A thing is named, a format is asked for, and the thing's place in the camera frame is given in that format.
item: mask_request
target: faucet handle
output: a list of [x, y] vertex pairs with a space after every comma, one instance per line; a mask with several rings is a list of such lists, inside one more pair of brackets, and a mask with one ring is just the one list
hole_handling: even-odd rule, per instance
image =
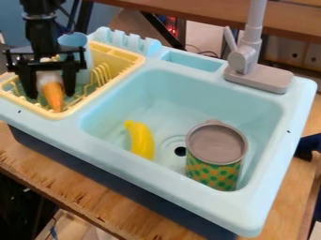
[[236, 41], [234, 40], [231, 28], [229, 26], [225, 26], [223, 28], [223, 33], [224, 33], [224, 37], [227, 42], [227, 45], [231, 49], [231, 52], [237, 51], [237, 44], [236, 44]]
[[225, 26], [223, 32], [225, 40], [231, 49], [227, 57], [229, 66], [240, 74], [249, 73], [253, 58], [255, 57], [255, 49], [247, 45], [238, 47], [229, 26]]

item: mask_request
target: tin can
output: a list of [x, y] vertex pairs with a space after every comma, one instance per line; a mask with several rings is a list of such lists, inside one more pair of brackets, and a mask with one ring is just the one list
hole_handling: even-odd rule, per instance
[[243, 134], [217, 120], [190, 130], [186, 137], [186, 175], [211, 188], [233, 191], [248, 151]]

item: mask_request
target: banana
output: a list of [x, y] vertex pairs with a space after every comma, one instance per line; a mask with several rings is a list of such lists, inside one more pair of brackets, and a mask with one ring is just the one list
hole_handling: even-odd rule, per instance
[[130, 135], [130, 151], [142, 158], [152, 160], [154, 157], [153, 135], [143, 123], [127, 120], [124, 122], [124, 128]]

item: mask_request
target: white faucet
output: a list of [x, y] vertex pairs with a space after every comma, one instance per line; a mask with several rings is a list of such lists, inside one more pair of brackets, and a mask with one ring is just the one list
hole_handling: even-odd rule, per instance
[[224, 79], [264, 91], [284, 94], [294, 77], [293, 73], [257, 64], [262, 45], [262, 24], [267, 2], [268, 0], [251, 1], [249, 18], [239, 47], [235, 43], [231, 29], [228, 26], [224, 27], [224, 37], [231, 49], [227, 57], [229, 66], [224, 71]]

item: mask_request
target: toy sink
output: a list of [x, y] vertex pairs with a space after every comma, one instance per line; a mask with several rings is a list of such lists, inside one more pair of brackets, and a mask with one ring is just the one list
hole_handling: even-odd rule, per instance
[[[258, 235], [296, 150], [316, 84], [295, 77], [286, 94], [275, 95], [227, 82], [222, 77], [227, 64], [219, 59], [108, 28], [100, 28], [90, 38], [136, 57], [144, 55], [145, 62], [59, 119], [6, 97], [0, 98], [1, 118], [233, 233]], [[236, 191], [218, 191], [184, 175], [185, 157], [176, 149], [185, 147], [192, 127], [208, 119], [223, 121], [248, 139], [249, 152]], [[153, 161], [128, 151], [126, 120], [150, 127], [156, 147]]]

